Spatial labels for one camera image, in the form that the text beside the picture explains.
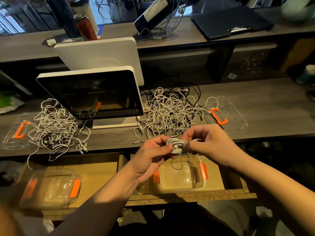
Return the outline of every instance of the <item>clipboard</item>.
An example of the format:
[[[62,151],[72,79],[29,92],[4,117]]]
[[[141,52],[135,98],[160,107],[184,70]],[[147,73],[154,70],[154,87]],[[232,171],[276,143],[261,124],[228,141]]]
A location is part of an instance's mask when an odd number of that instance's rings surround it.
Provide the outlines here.
[[[269,30],[274,26],[248,6],[194,15],[191,20],[208,41],[246,32]]]

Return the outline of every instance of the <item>forearm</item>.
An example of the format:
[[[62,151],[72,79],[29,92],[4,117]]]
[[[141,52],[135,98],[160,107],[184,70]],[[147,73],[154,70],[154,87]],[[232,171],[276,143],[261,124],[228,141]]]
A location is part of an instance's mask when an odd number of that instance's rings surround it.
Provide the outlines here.
[[[237,154],[231,168],[266,190],[300,226],[315,235],[315,193],[244,152]]]
[[[126,165],[51,234],[107,235],[138,184]]]

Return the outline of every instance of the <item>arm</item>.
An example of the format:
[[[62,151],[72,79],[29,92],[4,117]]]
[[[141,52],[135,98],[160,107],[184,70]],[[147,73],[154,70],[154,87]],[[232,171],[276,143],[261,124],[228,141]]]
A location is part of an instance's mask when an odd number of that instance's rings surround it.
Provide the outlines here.
[[[258,189],[271,195],[280,204],[280,208],[297,222],[301,230],[315,235],[313,191],[247,155],[217,124],[194,126],[187,130],[182,138],[188,141],[184,145],[186,149],[197,151],[215,163],[236,171],[246,180],[258,184]],[[204,142],[190,141],[195,138]]]
[[[168,139],[160,136],[147,140],[119,172],[50,235],[109,234],[132,192],[157,170],[172,151],[171,144],[165,146]]]

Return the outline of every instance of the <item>person's right hand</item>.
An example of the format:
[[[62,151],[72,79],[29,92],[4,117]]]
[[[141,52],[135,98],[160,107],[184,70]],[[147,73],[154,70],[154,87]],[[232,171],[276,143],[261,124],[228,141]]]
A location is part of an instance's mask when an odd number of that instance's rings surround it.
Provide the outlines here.
[[[198,152],[217,164],[231,167],[235,156],[241,157],[244,152],[230,139],[218,124],[196,125],[188,129],[182,136],[188,141],[184,148],[188,151]]]

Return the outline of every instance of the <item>monitor stand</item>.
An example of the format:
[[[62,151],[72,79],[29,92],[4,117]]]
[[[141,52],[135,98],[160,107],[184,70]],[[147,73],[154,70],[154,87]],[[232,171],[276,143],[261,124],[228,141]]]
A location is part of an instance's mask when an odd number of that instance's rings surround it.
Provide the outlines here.
[[[136,117],[109,118],[93,120],[92,129],[113,128],[113,127],[136,127],[139,125]]]

